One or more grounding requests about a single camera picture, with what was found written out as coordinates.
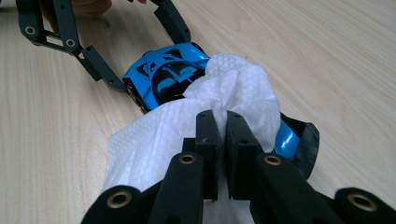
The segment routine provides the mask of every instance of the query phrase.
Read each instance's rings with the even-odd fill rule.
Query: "blue toy car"
[[[209,57],[195,43],[176,44],[148,51],[132,64],[124,85],[143,113],[183,98],[182,93],[205,74]]]

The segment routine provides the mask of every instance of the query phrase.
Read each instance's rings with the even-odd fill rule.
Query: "wood grain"
[[[320,151],[309,183],[333,196],[358,187],[396,207],[396,3],[175,1],[192,40],[267,71],[281,110],[313,122]],[[100,19],[77,15],[115,72],[171,44],[155,6],[113,1]],[[0,223],[79,223],[106,173],[106,140],[142,115],[67,54],[20,33],[0,7]]]

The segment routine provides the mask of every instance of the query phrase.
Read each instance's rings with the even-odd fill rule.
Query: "white wipe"
[[[171,158],[181,152],[183,139],[195,137],[195,117],[212,109],[220,136],[225,135],[227,110],[242,115],[262,148],[273,149],[280,125],[279,103],[265,71],[231,55],[215,54],[205,76],[193,82],[186,98],[159,106],[110,136],[110,155],[103,191],[127,185],[141,191],[165,176]],[[253,223],[248,202],[228,199],[224,176],[219,200],[205,202],[204,223]]]

